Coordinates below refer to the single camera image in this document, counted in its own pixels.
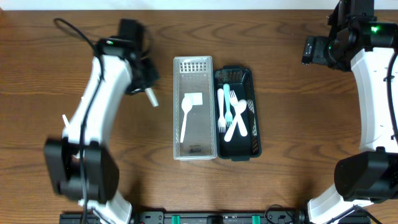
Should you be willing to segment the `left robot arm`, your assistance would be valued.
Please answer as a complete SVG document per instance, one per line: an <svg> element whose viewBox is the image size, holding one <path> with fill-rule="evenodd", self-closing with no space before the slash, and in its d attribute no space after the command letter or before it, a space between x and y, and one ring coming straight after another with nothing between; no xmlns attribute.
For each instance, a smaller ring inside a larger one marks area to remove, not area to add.
<svg viewBox="0 0 398 224"><path fill-rule="evenodd" d="M65 120L60 139L48 138L44 156L53 191L83 208L79 223L137 223L134 208L118 190L119 168L109 152L113 122L124 95L144 92L159 105L152 89L159 73L144 48L149 36L137 20L121 19L117 35L89 41L91 75L78 108Z"/></svg>

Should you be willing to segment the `black plastic perforated basket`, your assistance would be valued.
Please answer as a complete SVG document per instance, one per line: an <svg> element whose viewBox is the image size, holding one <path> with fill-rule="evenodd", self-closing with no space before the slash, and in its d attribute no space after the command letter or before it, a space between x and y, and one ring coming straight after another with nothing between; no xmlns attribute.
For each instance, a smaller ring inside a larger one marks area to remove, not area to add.
<svg viewBox="0 0 398 224"><path fill-rule="evenodd" d="M252 72L239 65L225 65L215 70L213 76L216 89L223 88L227 83L230 89L235 91L237 99L244 99L248 103L245 112L242 113L248 135L242 136L235 130L232 140L226 142L224 134L218 133L218 156L232 161L248 161L252 157L259 157L262 149Z"/></svg>

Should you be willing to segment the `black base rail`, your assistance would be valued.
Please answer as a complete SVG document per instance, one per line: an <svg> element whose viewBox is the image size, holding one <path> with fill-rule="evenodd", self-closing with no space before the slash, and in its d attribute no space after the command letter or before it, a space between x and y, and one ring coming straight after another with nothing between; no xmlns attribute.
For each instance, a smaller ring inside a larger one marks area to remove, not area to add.
<svg viewBox="0 0 398 224"><path fill-rule="evenodd" d="M60 214L60 224L80 223L81 214L63 213ZM265 224L265 223L310 223L301 210L270 209L264 213L163 213L163 212L142 212L139 215L133 214L129 223L134 224ZM353 212L334 223L344 224L370 224L371 219L364 212Z"/></svg>

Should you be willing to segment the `clear plastic perforated basket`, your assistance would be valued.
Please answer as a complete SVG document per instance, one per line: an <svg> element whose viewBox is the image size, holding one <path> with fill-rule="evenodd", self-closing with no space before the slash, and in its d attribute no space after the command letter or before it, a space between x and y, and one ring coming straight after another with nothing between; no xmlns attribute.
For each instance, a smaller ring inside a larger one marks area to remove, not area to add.
<svg viewBox="0 0 398 224"><path fill-rule="evenodd" d="M217 157L213 59L211 56L174 58L174 159L210 160ZM182 100L189 96L184 142L180 143L184 113Z"/></svg>

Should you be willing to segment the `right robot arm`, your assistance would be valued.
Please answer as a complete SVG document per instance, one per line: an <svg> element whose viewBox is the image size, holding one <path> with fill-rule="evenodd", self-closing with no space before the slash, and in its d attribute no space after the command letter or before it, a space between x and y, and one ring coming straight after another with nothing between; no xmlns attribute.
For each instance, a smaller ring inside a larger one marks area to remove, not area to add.
<svg viewBox="0 0 398 224"><path fill-rule="evenodd" d="M302 63L351 72L361 118L359 153L340 160L331 187L307 202L298 223L371 223L366 207L397 198L397 24L373 1L340 1L328 36L307 38Z"/></svg>

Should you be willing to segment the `pale green plastic fork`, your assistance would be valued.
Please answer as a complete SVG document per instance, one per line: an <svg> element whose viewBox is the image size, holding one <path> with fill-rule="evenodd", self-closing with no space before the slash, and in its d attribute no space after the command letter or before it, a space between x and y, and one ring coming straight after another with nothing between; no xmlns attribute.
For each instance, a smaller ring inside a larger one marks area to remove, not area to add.
<svg viewBox="0 0 398 224"><path fill-rule="evenodd" d="M230 86L229 86L229 84L225 83L223 85L223 91L224 91L224 100L225 100L225 105L226 105L226 113L225 113L224 118L226 120L226 126L230 127L233 122L233 115L230 110L230 97L229 97Z"/></svg>

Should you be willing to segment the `white fork diagonal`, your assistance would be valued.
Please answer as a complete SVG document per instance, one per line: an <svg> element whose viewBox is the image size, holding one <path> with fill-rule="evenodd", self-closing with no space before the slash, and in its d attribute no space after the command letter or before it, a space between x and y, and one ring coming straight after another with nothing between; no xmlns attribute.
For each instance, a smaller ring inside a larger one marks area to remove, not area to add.
<svg viewBox="0 0 398 224"><path fill-rule="evenodd" d="M242 137L245 137L248 135L248 131L246 129L246 126L244 124L241 114L246 110L247 102L246 102L246 100L238 100L234 90L231 90L229 92L229 97L230 97L230 103L232 104L234 111L235 111L234 120L238 124L240 135Z"/></svg>

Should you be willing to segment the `white spoon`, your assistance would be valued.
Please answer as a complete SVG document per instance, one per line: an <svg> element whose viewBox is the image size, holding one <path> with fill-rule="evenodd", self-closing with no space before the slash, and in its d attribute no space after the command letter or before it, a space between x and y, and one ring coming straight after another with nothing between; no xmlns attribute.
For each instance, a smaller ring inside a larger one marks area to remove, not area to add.
<svg viewBox="0 0 398 224"><path fill-rule="evenodd" d="M241 113L243 113L246 110L246 105L247 105L246 100L239 100L238 104L234 107L236 114L233 119L232 125L228 128L224 136L225 142L230 142L230 140L232 139L238 120L241 119Z"/></svg>
<svg viewBox="0 0 398 224"><path fill-rule="evenodd" d="M69 127L70 123L65 114L62 115L62 119L63 119L64 125L65 125L65 129L67 129Z"/></svg>
<svg viewBox="0 0 398 224"><path fill-rule="evenodd" d="M180 135L180 143L184 142L184 137L185 137L185 131L186 131L186 125L187 125L187 115L192 109L192 100L189 96L185 96L182 100L181 104L184 117L183 117L183 123L182 123L182 128L181 128L181 135Z"/></svg>
<svg viewBox="0 0 398 224"><path fill-rule="evenodd" d="M159 102L152 88L146 88L145 93L153 107L158 107Z"/></svg>

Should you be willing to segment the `white fork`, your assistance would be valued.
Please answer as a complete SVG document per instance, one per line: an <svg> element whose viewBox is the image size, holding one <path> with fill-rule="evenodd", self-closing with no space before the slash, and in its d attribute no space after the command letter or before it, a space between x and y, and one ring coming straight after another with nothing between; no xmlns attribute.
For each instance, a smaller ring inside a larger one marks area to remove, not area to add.
<svg viewBox="0 0 398 224"><path fill-rule="evenodd" d="M226 120L224 118L224 91L222 88L217 90L217 100L218 100L218 109L219 109L219 118L218 118L218 129L220 133L224 133L226 131Z"/></svg>

